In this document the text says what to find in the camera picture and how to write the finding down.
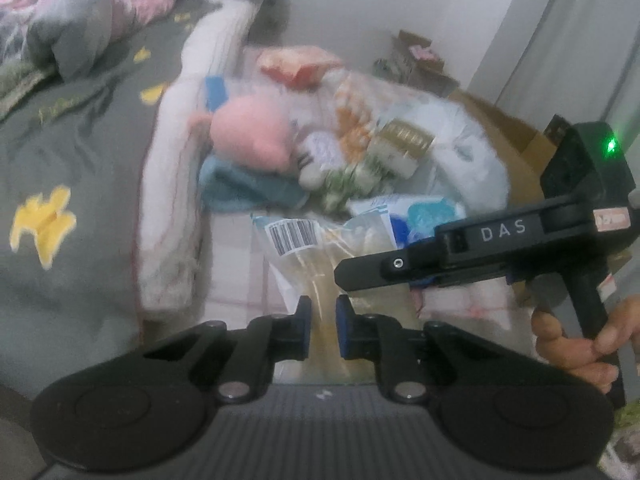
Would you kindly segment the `person's right hand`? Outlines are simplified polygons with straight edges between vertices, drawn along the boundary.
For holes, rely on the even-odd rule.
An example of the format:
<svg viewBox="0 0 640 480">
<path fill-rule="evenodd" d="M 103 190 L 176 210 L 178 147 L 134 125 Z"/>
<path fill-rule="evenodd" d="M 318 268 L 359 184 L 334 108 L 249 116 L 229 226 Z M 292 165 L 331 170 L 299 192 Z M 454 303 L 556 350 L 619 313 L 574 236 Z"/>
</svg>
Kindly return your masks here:
<svg viewBox="0 0 640 480">
<path fill-rule="evenodd" d="M 568 338 L 560 321 L 540 309 L 534 311 L 530 325 L 536 337 L 536 351 L 544 360 L 609 393 L 620 370 L 602 359 L 627 342 L 639 356 L 639 314 L 639 296 L 629 296 L 614 308 L 595 340 Z"/>
</svg>

